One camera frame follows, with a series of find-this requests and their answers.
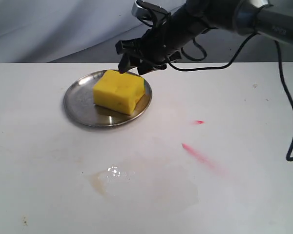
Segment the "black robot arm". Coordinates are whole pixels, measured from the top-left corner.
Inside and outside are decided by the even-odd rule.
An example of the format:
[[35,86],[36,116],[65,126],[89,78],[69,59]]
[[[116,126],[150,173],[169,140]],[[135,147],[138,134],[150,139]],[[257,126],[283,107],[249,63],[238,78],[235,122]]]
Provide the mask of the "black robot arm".
[[200,34],[223,29],[248,38],[260,34],[293,46],[293,9],[267,0],[188,0],[175,13],[137,0],[132,14],[148,26],[137,39],[116,43],[120,73],[137,68],[140,75],[164,70],[181,58],[181,49]]

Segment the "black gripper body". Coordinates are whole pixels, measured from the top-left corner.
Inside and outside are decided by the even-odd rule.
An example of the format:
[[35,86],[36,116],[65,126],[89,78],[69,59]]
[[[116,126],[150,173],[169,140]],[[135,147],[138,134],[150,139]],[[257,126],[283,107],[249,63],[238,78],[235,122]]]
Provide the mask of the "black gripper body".
[[135,53],[143,57],[142,63],[153,66],[167,64],[169,57],[180,59],[179,50],[200,34],[200,21],[189,15],[171,16],[168,20],[142,37],[120,40],[116,43],[118,54]]

